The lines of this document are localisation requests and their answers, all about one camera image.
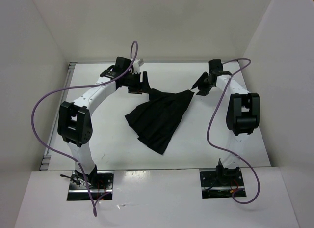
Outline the metal base plate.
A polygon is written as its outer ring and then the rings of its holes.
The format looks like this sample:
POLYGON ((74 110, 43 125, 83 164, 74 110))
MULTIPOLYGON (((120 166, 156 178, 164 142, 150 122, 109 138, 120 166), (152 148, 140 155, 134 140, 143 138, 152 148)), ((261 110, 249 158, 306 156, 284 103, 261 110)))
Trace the metal base plate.
MULTIPOLYGON (((83 179, 79 178, 74 171, 70 177, 66 176, 66 178, 70 179, 67 201, 90 200, 83 179)), ((98 171, 96 182, 93 185, 88 183, 93 200, 112 200, 113 182, 114 171, 98 171)))
POLYGON ((199 174, 202 199, 231 198, 233 192, 235 198, 246 197, 241 171, 237 175, 226 175, 221 178, 218 178, 215 170, 202 170, 199 174))

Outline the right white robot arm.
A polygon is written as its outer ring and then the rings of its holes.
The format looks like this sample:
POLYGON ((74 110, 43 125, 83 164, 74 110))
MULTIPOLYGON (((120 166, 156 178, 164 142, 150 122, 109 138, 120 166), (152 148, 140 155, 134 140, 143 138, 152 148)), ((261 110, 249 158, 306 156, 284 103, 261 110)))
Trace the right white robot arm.
POLYGON ((239 172, 238 163, 240 161, 249 165, 242 157, 244 151, 243 143, 258 128, 260 123, 259 95, 243 88, 233 79, 233 74, 230 72, 204 72, 192 86, 193 89, 198 89, 197 94, 200 96, 208 95, 209 91, 214 87, 222 90, 222 95, 209 121, 207 141, 210 146, 227 152, 229 155, 224 160, 220 159, 218 161, 218 165, 215 168, 215 179, 211 187, 216 183, 227 185, 231 180, 235 179, 239 172), (210 128, 225 96, 229 98, 226 125, 232 134, 228 148, 214 145, 209 139, 210 128))

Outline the black pleated skirt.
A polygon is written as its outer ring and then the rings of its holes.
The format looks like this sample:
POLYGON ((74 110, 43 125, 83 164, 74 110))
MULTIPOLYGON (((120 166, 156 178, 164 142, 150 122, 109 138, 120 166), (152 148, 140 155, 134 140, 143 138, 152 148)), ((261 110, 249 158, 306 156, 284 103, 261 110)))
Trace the black pleated skirt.
POLYGON ((125 115, 125 119, 140 142, 162 155, 188 109, 194 92, 185 90, 168 93, 150 89, 148 94, 149 101, 138 105, 125 115))

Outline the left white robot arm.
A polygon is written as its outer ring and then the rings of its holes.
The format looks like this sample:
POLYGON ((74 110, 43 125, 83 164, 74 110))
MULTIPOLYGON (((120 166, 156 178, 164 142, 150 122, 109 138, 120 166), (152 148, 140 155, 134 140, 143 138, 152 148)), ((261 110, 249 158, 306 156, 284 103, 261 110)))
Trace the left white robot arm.
POLYGON ((146 93, 149 89, 148 74, 126 73, 117 80, 118 74, 105 70, 96 82, 81 97, 73 102, 64 101, 59 107, 57 132, 67 143, 72 157, 75 158, 75 173, 80 182, 90 189, 99 181, 97 166, 89 147, 93 127, 91 116, 96 108, 120 87, 127 87, 130 93, 146 93))

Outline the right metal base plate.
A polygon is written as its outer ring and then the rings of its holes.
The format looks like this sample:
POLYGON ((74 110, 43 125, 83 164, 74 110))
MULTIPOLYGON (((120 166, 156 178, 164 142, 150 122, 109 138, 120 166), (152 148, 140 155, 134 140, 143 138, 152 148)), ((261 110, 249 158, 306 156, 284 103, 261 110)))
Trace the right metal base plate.
POLYGON ((199 174, 202 199, 231 198, 233 192, 235 198, 246 197, 241 171, 237 175, 226 175, 221 178, 218 178, 215 170, 202 170, 199 174))

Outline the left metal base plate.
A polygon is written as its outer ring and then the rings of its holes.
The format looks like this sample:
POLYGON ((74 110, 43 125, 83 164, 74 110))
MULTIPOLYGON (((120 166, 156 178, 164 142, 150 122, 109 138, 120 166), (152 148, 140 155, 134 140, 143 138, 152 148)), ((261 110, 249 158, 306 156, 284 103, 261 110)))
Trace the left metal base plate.
MULTIPOLYGON (((83 179, 79 178, 74 171, 70 177, 66 176, 66 178, 70 179, 67 201, 90 200, 83 179)), ((112 200, 113 182, 114 171, 98 171, 96 182, 93 185, 88 183, 93 200, 112 200)))

